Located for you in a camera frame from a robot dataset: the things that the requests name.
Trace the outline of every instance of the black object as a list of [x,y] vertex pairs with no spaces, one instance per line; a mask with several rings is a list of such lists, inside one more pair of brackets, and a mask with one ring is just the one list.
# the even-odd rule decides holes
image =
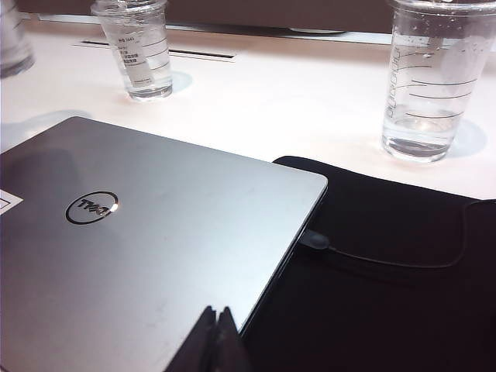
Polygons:
[[[462,241],[461,241],[461,249],[459,253],[456,256],[452,256],[450,260],[446,259],[443,262],[438,262],[438,263],[422,263],[422,264],[416,264],[416,263],[408,263],[402,260],[402,262],[391,262],[385,260],[381,260],[379,258],[370,258],[368,255],[367,256],[358,256],[356,254],[352,253],[347,253],[344,250],[341,250],[340,248],[336,248],[335,246],[332,246],[329,238],[327,236],[322,235],[319,232],[306,229],[303,234],[300,236],[300,239],[298,242],[304,246],[307,246],[308,248],[312,248],[313,250],[330,250],[334,253],[339,253],[343,254],[348,257],[352,257],[358,260],[365,260],[369,262],[373,262],[375,264],[383,264],[383,265],[392,265],[392,266],[397,266],[397,267],[408,267],[408,268],[415,268],[415,269],[443,269],[447,267],[451,267],[453,265],[458,264],[458,262],[461,260],[465,252],[467,251],[467,245],[469,243],[468,240],[468,228],[469,228],[469,221],[468,221],[468,214],[469,214],[469,209],[474,207],[475,205],[488,205],[488,204],[495,204],[496,205],[496,199],[489,199],[489,200],[476,200],[469,202],[465,204],[461,208],[461,217],[462,217]],[[424,251],[424,256],[429,256],[430,251],[427,252],[425,251],[426,247],[421,246],[419,247],[420,250]],[[444,250],[444,247],[439,247],[439,246],[434,246],[434,250]]]
[[[474,199],[297,157],[275,163],[329,179],[309,228],[341,250],[383,254],[386,246],[392,257],[419,260],[460,252],[460,211]],[[496,370],[496,204],[471,206],[467,221],[467,251],[443,269],[381,265],[298,245],[244,333],[253,369]]]
[[229,308],[215,319],[205,308],[165,372],[250,372],[250,362]]
[[[90,15],[95,0],[17,0],[19,11]],[[200,23],[257,27],[299,27],[390,33],[392,8],[384,0],[180,0],[166,10],[167,24]]]

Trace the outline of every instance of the laptop lid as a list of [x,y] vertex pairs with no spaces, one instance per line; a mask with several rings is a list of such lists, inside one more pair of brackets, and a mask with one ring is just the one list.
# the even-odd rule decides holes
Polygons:
[[2,367],[159,372],[206,305],[242,328],[323,176],[83,118],[2,154]]

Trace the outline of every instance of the white paper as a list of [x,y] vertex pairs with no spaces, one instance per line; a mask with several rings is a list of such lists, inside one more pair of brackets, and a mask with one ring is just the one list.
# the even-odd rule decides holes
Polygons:
[[9,209],[18,205],[20,202],[22,202],[21,198],[9,194],[7,191],[0,190],[0,215],[3,215]]

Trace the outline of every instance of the black cable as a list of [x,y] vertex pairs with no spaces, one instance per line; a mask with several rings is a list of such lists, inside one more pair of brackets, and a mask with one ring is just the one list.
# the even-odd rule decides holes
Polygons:
[[351,257],[356,260],[364,260],[368,262],[372,262],[374,264],[382,264],[382,265],[389,265],[389,266],[396,266],[396,267],[407,267],[407,268],[415,268],[415,269],[444,269],[447,267],[451,267],[456,265],[463,255],[465,254],[465,251],[467,250],[468,247],[468,209],[474,205],[483,205],[483,204],[492,204],[496,203],[496,199],[488,199],[488,200],[476,200],[472,201],[470,203],[465,204],[462,207],[462,249],[460,250],[460,253],[458,256],[456,256],[455,260],[445,263],[445,264],[440,264],[440,265],[414,265],[414,264],[409,264],[409,263],[394,263],[394,262],[389,262],[389,261],[383,261],[383,260],[376,260],[374,258],[368,258],[368,257],[362,257],[362,256],[357,256],[351,253],[346,253],[343,251],[338,250],[334,246],[331,246],[329,242],[329,238],[325,235],[322,235],[319,232],[315,232],[313,230],[306,230],[301,238],[299,239],[299,243],[303,244],[304,246],[307,246],[309,248],[312,248],[314,250],[331,250],[334,253],[342,254],[343,256]]

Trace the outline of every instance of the water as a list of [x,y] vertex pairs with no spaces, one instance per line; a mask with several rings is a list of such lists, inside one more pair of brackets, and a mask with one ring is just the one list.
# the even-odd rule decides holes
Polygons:
[[428,163],[441,159],[450,148],[461,115],[443,109],[415,114],[415,108],[397,107],[401,113],[384,117],[382,144],[395,157]]
[[490,42],[394,34],[382,136],[387,152],[424,163],[446,155]]
[[107,27],[105,33],[112,40],[112,52],[132,98],[146,101],[166,97],[172,92],[171,63],[164,26],[133,27],[125,32],[118,26],[113,29]]

